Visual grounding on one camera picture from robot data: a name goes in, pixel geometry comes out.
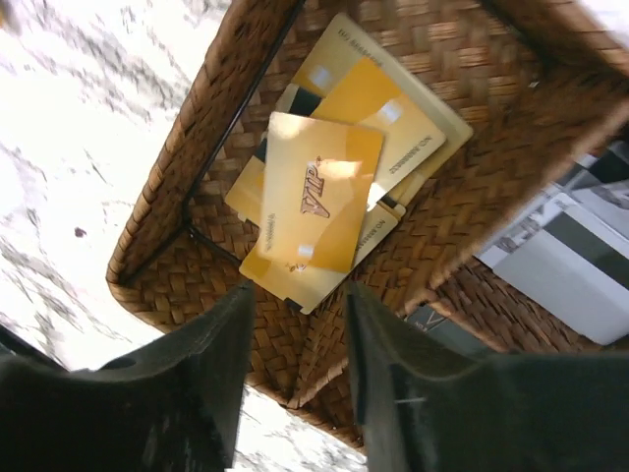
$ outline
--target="card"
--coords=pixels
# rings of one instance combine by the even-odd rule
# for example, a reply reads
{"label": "card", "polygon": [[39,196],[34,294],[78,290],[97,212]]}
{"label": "card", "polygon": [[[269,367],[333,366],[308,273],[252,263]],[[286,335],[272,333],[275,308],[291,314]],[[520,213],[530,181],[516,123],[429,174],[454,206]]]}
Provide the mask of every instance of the card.
{"label": "card", "polygon": [[273,112],[267,140],[260,255],[348,272],[383,134]]}
{"label": "card", "polygon": [[445,135],[443,146],[422,162],[406,182],[398,184],[404,184],[405,188],[393,189],[392,195],[404,194],[406,203],[399,203],[407,205],[427,179],[472,137],[473,131],[452,108],[342,13],[332,19],[292,82],[316,95],[327,96],[364,56],[371,58]]}
{"label": "card", "polygon": [[[354,258],[357,266],[397,225],[399,217],[383,204],[376,205],[365,215],[364,225]],[[310,313],[347,277],[349,272],[286,264],[264,259],[253,248],[240,266],[240,273],[276,297],[290,299]]]}
{"label": "card", "polygon": [[311,116],[384,133],[369,208],[445,142],[426,113],[368,57],[356,63]]}
{"label": "card", "polygon": [[[294,115],[309,116],[321,102],[321,98],[304,88],[290,84],[275,104],[277,111]],[[225,203],[233,208],[242,221],[250,221],[259,226],[259,212],[262,203],[264,162],[266,161],[266,133],[249,160],[243,172],[225,196]]]}

